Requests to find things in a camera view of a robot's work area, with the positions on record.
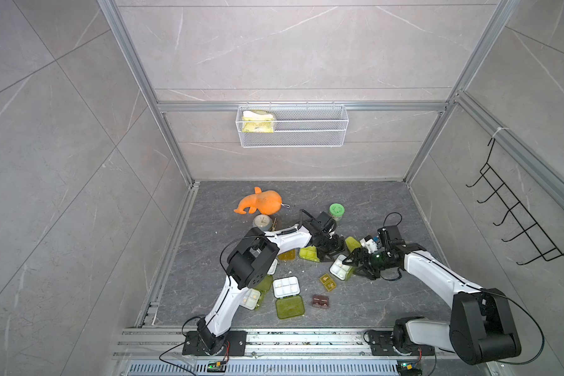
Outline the green lid six-cell pillbox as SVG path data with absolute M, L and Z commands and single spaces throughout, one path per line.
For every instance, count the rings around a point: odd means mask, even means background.
M 321 261 L 318 256 L 317 249 L 314 246 L 299 249 L 299 258 L 314 263 L 319 263 Z

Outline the small green pillbox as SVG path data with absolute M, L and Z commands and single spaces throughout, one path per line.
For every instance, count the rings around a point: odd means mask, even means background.
M 357 241 L 353 237 L 347 237 L 345 239 L 345 243 L 349 253 L 352 253 L 353 251 L 361 248 L 360 241 Z

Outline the small yellow clear pillbox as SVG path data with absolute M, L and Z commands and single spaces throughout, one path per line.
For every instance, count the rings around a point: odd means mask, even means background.
M 333 291 L 335 290 L 335 288 L 337 288 L 337 284 L 330 274 L 322 275 L 321 277 L 319 277 L 319 281 L 322 283 L 326 291 Z

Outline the amber lid small pillbox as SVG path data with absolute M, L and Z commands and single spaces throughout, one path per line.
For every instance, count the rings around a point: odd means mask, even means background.
M 279 261 L 283 261 L 283 262 L 295 260 L 296 259 L 296 250 L 291 249 L 288 252 L 284 252 L 284 253 L 278 255 L 277 259 Z

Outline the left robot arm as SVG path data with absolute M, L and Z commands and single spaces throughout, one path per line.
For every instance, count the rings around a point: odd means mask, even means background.
M 212 356 L 227 348 L 231 338 L 240 334 L 230 329 L 242 299 L 263 281 L 279 255 L 314 246 L 319 259 L 332 261 L 346 250 L 344 238 L 335 233 L 337 221 L 332 216 L 323 211 L 314 217 L 304 209 L 300 214 L 299 222 L 292 227 L 277 231 L 253 227 L 230 242 L 234 249 L 227 261 L 220 263 L 226 275 L 222 291 L 211 311 L 194 318 L 197 329 L 185 335 L 185 352 Z

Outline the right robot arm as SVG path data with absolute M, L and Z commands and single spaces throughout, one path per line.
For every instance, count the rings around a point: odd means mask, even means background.
M 379 238 L 367 236 L 346 245 L 343 263 L 368 280 L 388 269 L 410 274 L 435 292 L 450 308 L 448 322 L 422 316 L 396 320 L 391 341 L 407 356 L 423 346 L 456 354 L 470 365 L 497 361 L 519 366 L 522 344 L 511 308 L 517 303 L 496 288 L 484 288 L 454 272 L 417 243 L 404 241 L 398 226 L 384 225 Z

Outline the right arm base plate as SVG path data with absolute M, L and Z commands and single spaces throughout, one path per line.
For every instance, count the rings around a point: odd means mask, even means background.
M 436 354 L 432 346 L 416 345 L 412 350 L 398 351 L 393 345 L 391 330 L 366 330 L 363 340 L 370 346 L 373 356 L 431 357 Z

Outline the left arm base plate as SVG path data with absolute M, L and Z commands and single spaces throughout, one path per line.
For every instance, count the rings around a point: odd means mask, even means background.
M 219 337 L 209 331 L 191 331 L 183 342 L 183 355 L 242 357 L 247 345 L 247 332 L 229 331 Z

